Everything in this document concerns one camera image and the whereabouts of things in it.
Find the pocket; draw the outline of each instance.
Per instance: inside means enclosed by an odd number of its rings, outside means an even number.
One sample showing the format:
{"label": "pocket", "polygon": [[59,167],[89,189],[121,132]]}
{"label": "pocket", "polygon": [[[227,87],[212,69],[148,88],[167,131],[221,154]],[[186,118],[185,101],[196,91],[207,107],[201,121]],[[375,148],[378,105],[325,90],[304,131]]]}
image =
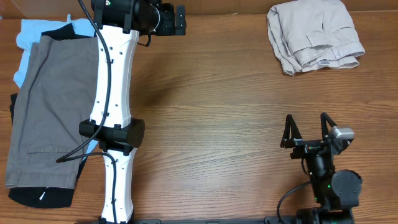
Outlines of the pocket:
{"label": "pocket", "polygon": [[358,33],[353,26],[340,26],[330,31],[334,47],[344,46],[353,42],[359,42]]}
{"label": "pocket", "polygon": [[307,33],[307,38],[311,43],[312,47],[318,47],[318,46],[331,46],[331,41],[330,41],[330,34],[320,32],[320,31],[313,31]]}
{"label": "pocket", "polygon": [[39,146],[29,148],[27,150],[27,156],[29,158],[38,158],[38,157],[61,157],[62,155],[70,152],[72,148],[69,146],[62,145],[49,145],[49,146]]}
{"label": "pocket", "polygon": [[344,25],[334,26],[329,30],[329,34],[332,34],[341,29],[354,29],[354,24],[344,24]]}

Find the folded pants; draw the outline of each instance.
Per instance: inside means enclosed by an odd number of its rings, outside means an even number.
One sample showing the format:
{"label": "folded pants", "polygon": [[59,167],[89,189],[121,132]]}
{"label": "folded pants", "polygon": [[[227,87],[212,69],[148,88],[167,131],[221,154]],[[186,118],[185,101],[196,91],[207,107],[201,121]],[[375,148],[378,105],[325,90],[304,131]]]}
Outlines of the folded pants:
{"label": "folded pants", "polygon": [[298,0],[273,6],[268,36],[286,74],[322,67],[353,68],[364,54],[354,23],[339,0]]}
{"label": "folded pants", "polygon": [[86,140],[79,135],[77,121],[90,117],[97,68],[95,37],[56,41],[42,36],[33,45],[14,110],[7,188],[75,188],[81,160],[55,160]]}

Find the wood grain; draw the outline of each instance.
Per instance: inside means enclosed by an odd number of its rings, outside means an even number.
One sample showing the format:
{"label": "wood grain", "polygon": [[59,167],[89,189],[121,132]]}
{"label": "wood grain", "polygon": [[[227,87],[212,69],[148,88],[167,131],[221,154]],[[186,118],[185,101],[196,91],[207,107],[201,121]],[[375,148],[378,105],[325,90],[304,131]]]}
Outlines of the wood grain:
{"label": "wood grain", "polygon": [[2,16],[3,19],[25,18],[25,15],[21,13],[12,0],[0,0],[0,16]]}
{"label": "wood grain", "polygon": [[[136,218],[263,218],[307,177],[280,149],[292,113],[305,139],[320,137],[326,111],[356,139],[338,169],[362,175],[356,223],[398,219],[398,12],[353,12],[366,49],[350,70],[283,75],[267,37],[266,15],[188,16],[185,37],[154,37],[134,57],[131,111],[146,121],[134,159]],[[0,21],[0,223],[94,220],[104,202],[102,158],[90,158],[70,208],[44,210],[13,202],[4,188],[11,117],[9,95],[21,50],[20,21]],[[293,194],[283,214],[316,206],[310,187]]]}
{"label": "wood grain", "polygon": [[[84,17],[77,0],[12,0],[29,19],[64,17],[71,14],[73,17]],[[276,4],[291,0],[167,0],[174,6],[183,4],[189,15],[216,15],[216,14],[259,14],[267,13]],[[396,0],[342,0],[349,11],[384,11],[398,10]],[[90,0],[83,1],[87,8]]]}

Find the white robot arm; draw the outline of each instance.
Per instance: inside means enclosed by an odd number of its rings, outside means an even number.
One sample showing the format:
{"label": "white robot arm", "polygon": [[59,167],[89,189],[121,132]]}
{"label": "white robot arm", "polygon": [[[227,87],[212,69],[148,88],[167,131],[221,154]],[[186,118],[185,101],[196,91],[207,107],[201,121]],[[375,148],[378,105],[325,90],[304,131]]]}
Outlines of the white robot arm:
{"label": "white robot arm", "polygon": [[[109,98],[108,117],[105,120],[104,127],[120,128],[127,127],[131,122],[129,106],[129,90],[131,80],[132,60],[137,46],[139,32],[130,31],[130,34],[124,34],[123,29],[115,26],[103,26],[101,34],[108,45],[109,55],[111,56],[112,82],[111,96]],[[106,87],[108,84],[108,69],[104,47],[98,39],[99,63],[97,92],[93,111],[90,119],[95,125],[100,125],[104,112],[106,99]],[[125,156],[121,151],[109,150],[108,153],[116,162],[116,191],[115,207],[117,222],[127,223],[133,212],[131,200],[131,176],[132,162],[137,149]],[[112,205],[112,187],[113,187],[113,166],[111,159],[104,156],[106,188],[105,204],[101,217],[107,222],[114,222]]]}
{"label": "white robot arm", "polygon": [[[173,5],[162,4],[161,0],[92,0],[91,6],[95,12],[94,22],[106,44],[98,38],[95,103],[90,119],[80,123],[79,132],[86,137],[98,132],[96,139],[104,152],[106,189],[100,222],[131,223],[134,211],[131,200],[132,163],[145,129],[144,121],[134,119],[130,114],[129,91],[134,52],[142,34],[148,34],[149,38],[151,34],[185,35],[185,8],[177,6],[176,16]],[[100,126],[108,89],[108,62],[104,45],[107,45],[111,63],[111,86],[106,119]]]}

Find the beige pants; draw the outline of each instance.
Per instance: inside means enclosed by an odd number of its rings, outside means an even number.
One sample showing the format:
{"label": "beige pants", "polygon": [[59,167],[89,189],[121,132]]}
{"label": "beige pants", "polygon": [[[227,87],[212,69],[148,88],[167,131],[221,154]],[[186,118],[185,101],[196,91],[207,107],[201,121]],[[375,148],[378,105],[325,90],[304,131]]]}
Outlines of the beige pants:
{"label": "beige pants", "polygon": [[268,37],[286,74],[323,67],[353,68],[365,53],[339,0],[298,0],[273,6]]}

